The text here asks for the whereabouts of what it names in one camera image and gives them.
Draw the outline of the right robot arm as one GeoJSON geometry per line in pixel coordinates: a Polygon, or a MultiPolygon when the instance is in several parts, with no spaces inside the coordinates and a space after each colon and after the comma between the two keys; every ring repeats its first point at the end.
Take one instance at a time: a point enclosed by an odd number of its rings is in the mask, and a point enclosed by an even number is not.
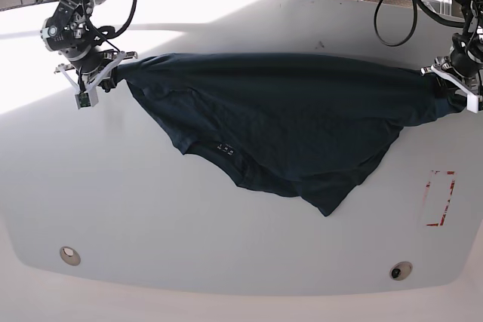
{"type": "Polygon", "coordinates": [[[106,0],[60,0],[54,14],[46,19],[40,36],[50,52],[64,56],[67,64],[60,64],[55,72],[63,74],[75,90],[79,109],[93,107],[98,103],[97,89],[105,92],[116,88],[117,68],[123,60],[137,58],[135,51],[121,51],[116,46],[101,50],[104,43],[122,35],[130,26],[137,7],[132,0],[125,23],[97,28],[91,22],[94,8],[106,0]]]}

